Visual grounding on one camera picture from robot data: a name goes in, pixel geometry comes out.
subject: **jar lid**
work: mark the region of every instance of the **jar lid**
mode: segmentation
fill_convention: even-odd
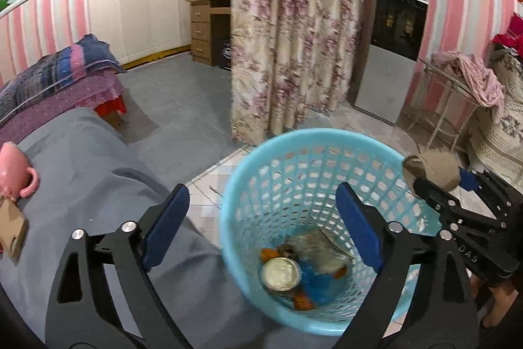
[[[270,290],[289,291],[301,281],[300,266],[286,257],[269,260],[261,270],[261,282]]]

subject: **trash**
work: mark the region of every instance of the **trash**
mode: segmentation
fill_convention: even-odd
[[[299,260],[309,262],[315,273],[336,273],[352,264],[354,256],[336,243],[328,231],[316,228],[313,231],[288,237],[285,244]]]
[[[276,249],[261,249],[260,259],[265,264],[269,260],[274,259],[275,257],[282,257],[279,251]]]
[[[309,299],[303,290],[298,290],[294,296],[292,296],[292,305],[296,311],[310,311],[316,308],[312,300]]]
[[[301,268],[292,259],[275,257],[261,268],[261,282],[274,291],[289,291],[301,281]]]
[[[328,231],[315,228],[286,236],[276,249],[262,249],[260,259],[264,263],[261,281],[267,291],[291,298],[296,310],[308,311],[343,292],[354,257]]]

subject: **pink mug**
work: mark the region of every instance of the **pink mug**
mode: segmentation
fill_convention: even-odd
[[[0,148],[0,192],[17,202],[20,197],[32,196],[40,178],[25,154],[16,144],[6,142]]]

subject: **wooden desk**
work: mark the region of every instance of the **wooden desk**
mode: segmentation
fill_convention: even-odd
[[[220,40],[231,37],[231,0],[187,0],[191,4],[193,60],[218,65]]]

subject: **human foot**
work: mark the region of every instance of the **human foot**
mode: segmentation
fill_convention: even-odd
[[[518,297],[518,292],[511,281],[505,281],[500,286],[490,289],[494,296],[494,306],[483,319],[483,327],[495,327],[506,315]]]
[[[478,293],[479,293],[482,285],[483,285],[483,280],[480,277],[478,277],[474,274],[471,274],[470,287],[472,289],[472,298],[473,299],[475,299],[478,296]]]

